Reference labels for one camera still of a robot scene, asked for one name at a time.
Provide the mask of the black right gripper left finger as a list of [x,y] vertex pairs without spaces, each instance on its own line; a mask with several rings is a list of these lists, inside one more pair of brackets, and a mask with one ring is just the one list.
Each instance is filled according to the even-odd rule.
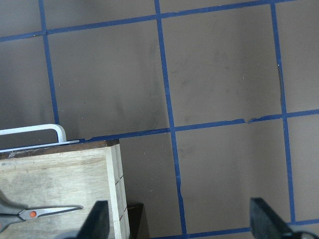
[[95,202],[77,235],[66,234],[63,239],[107,239],[109,234],[109,205],[104,200]]

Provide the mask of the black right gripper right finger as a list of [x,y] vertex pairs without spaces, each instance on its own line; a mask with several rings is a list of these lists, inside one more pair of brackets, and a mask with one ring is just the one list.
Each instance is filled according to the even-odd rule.
[[309,230],[291,227],[262,198],[251,198],[250,231],[255,239],[317,239]]

